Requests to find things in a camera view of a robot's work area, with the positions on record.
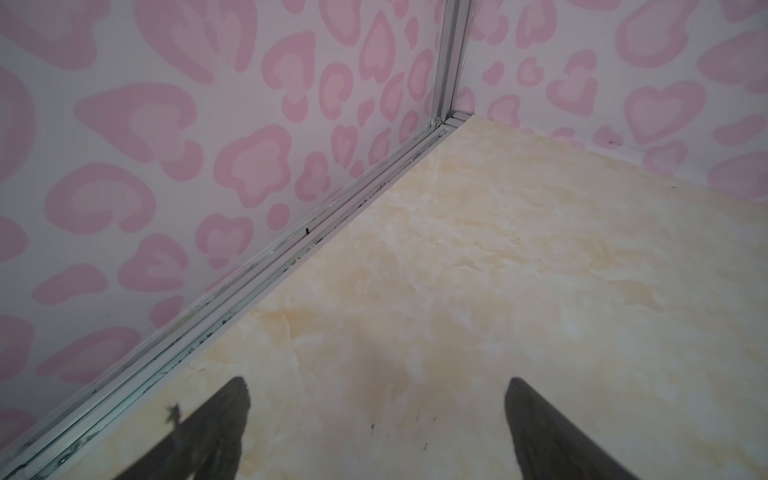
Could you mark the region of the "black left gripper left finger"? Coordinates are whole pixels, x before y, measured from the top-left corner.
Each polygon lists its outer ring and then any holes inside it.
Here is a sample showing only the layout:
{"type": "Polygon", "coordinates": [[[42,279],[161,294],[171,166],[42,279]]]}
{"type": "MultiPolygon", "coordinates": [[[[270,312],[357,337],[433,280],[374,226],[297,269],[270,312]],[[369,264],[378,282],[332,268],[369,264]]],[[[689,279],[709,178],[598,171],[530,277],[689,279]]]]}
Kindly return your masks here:
{"type": "Polygon", "coordinates": [[[233,479],[242,455],[250,409],[243,377],[230,379],[191,415],[168,408],[172,431],[117,477],[119,479],[233,479]]]}

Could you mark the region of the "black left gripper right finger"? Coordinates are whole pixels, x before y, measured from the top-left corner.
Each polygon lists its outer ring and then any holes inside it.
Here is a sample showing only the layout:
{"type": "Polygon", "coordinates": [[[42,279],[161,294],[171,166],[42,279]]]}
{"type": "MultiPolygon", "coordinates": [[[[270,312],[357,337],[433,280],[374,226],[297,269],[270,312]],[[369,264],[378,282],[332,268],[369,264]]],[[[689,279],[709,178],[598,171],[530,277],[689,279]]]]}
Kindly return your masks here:
{"type": "Polygon", "coordinates": [[[525,380],[510,380],[504,410],[524,480],[635,478],[525,380]]]}

